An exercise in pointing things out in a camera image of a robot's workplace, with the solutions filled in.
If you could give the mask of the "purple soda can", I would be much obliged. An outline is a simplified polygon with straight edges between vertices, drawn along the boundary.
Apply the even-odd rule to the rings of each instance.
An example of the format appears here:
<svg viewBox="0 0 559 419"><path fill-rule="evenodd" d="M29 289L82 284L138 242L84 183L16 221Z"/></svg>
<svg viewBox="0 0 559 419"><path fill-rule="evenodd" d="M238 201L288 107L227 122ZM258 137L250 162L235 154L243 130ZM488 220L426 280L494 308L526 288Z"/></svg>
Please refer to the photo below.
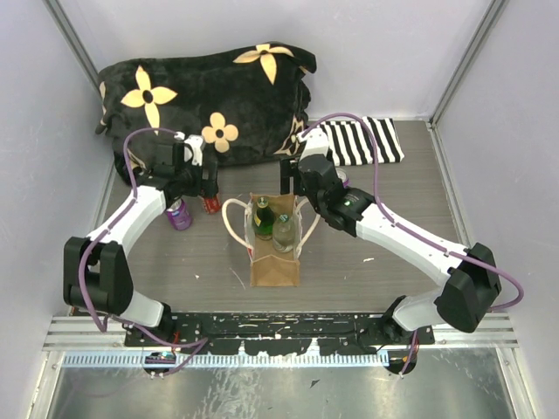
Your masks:
<svg viewBox="0 0 559 419"><path fill-rule="evenodd" d="M337 174L338 178L342 181L343 186L348 187L349 177L348 177L347 173L344 170L338 168L336 170L336 174Z"/></svg>

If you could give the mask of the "red cola can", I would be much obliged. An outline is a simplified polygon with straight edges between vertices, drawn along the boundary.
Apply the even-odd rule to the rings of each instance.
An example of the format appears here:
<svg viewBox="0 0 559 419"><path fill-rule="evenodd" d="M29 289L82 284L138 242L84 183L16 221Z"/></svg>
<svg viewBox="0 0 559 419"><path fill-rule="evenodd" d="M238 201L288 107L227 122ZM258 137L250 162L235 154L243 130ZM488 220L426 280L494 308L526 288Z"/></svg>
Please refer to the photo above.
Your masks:
<svg viewBox="0 0 559 419"><path fill-rule="evenodd" d="M202 197L202 204L207 214L217 214L221 210L221 203L218 195Z"/></svg>

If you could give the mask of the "green glass bottle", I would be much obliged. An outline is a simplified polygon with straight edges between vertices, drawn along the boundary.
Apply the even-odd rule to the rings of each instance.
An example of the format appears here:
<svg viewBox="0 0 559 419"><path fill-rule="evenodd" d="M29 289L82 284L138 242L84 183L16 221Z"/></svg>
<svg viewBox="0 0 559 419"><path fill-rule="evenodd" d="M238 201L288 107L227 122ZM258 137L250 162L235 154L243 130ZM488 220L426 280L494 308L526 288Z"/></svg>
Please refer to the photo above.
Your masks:
<svg viewBox="0 0 559 419"><path fill-rule="evenodd" d="M267 196L256 199L252 210L252 224L255 235L262 240L270 240L273 236L275 214L270 207Z"/></svg>

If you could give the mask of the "clear glass bottle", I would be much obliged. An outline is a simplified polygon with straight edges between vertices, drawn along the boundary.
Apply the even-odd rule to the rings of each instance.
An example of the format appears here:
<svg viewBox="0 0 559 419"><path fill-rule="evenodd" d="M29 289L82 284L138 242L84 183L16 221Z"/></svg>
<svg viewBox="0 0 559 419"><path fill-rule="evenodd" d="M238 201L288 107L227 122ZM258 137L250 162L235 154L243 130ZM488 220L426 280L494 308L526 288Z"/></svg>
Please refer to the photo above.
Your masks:
<svg viewBox="0 0 559 419"><path fill-rule="evenodd" d="M273 225L273 248L280 253L293 249L295 241L295 224L288 214L280 214Z"/></svg>

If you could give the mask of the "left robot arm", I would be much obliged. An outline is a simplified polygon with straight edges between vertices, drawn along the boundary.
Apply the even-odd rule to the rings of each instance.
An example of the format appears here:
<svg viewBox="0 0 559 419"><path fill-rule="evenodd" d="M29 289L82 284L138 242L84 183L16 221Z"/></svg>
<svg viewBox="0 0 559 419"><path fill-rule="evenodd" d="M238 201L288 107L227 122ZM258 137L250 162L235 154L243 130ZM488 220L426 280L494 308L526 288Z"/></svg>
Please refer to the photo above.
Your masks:
<svg viewBox="0 0 559 419"><path fill-rule="evenodd" d="M191 226L187 196L217 193L217 164L204 159L204 139L191 135L161 144L155 165L138 180L125 202L87 237L64 247L63 299L93 317L106 314L140 326L156 346L172 341L176 323L167 304L136 291L128 253L145 229L166 215L177 230Z"/></svg>

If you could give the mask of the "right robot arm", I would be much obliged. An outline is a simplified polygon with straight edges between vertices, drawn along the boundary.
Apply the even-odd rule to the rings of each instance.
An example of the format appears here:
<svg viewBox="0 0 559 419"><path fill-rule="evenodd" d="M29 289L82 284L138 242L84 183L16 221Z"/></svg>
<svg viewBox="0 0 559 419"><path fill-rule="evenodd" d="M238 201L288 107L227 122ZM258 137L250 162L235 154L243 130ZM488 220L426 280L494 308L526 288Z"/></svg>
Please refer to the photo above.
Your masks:
<svg viewBox="0 0 559 419"><path fill-rule="evenodd" d="M332 228L377 244L414 265L436 289L396 299L383 315L387 340L401 344L425 326L447 324L473 333L501 292L493 252L437 237L382 206L378 197L347 187L324 155L284 158L280 192L304 196Z"/></svg>

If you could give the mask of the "purple can at left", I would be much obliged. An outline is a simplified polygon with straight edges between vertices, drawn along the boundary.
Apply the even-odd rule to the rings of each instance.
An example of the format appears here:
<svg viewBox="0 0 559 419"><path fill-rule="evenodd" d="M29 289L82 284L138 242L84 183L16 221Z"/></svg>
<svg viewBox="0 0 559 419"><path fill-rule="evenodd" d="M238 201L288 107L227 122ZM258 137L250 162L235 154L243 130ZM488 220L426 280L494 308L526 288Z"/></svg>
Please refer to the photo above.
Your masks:
<svg viewBox="0 0 559 419"><path fill-rule="evenodd" d="M187 230L193 221L188 206L182 198L171 204L165 214L175 230Z"/></svg>

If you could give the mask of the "black white striped cloth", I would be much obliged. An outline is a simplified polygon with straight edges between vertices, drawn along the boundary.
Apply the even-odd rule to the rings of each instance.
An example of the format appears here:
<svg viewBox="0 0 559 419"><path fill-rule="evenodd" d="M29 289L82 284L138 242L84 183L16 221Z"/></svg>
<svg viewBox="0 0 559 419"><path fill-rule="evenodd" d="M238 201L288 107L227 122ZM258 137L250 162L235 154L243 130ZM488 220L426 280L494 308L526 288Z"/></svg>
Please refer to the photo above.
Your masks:
<svg viewBox="0 0 559 419"><path fill-rule="evenodd" d="M378 163L399 163L404 158L394 120L363 117L376 142ZM329 120L320 124L327 135L335 166L362 166L374 163L368 131L355 120Z"/></svg>

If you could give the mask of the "black floral plush blanket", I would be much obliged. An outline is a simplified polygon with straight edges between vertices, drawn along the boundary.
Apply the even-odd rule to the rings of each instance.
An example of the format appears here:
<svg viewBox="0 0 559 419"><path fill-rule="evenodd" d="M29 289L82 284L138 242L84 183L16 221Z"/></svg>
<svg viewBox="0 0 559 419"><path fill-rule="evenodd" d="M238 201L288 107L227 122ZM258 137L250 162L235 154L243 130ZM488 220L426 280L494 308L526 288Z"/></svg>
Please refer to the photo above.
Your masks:
<svg viewBox="0 0 559 419"><path fill-rule="evenodd" d="M312 52L277 41L198 57L132 58L100 71L96 134L112 142L116 170L129 180L153 166L175 131L200 135L221 167L298 155L317 70Z"/></svg>

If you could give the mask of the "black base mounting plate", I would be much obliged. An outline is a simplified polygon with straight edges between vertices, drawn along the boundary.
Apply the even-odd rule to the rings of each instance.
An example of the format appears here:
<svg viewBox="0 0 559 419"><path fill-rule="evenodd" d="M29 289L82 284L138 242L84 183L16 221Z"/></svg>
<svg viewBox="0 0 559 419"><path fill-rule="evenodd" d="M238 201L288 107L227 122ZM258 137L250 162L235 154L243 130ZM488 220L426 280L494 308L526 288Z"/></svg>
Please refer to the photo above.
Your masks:
<svg viewBox="0 0 559 419"><path fill-rule="evenodd" d="M173 313L162 340L199 344L201 354L269 356L374 354L379 347L411 344L412 333L374 313Z"/></svg>

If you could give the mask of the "aluminium rail frame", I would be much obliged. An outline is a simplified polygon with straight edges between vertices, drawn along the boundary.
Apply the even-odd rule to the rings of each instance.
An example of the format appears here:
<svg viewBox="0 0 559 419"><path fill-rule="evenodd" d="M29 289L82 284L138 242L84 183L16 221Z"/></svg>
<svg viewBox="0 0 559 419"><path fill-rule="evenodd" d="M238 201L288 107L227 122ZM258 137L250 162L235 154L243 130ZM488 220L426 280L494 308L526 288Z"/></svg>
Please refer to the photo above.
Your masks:
<svg viewBox="0 0 559 419"><path fill-rule="evenodd" d="M101 332L87 316L55 317L49 326L43 349L63 352L66 367L132 367L140 366L151 374L161 374L185 363L189 367L394 367L403 363L409 352L419 348L517 347L518 342L506 314L487 315L473 333L463 333L447 324L425 326L412 334L407 347L379 347L374 354L319 355L313 344L302 355L289 354L250 356L201 354L206 340L198 345L160 344L145 333L123 326L117 320Z"/></svg>

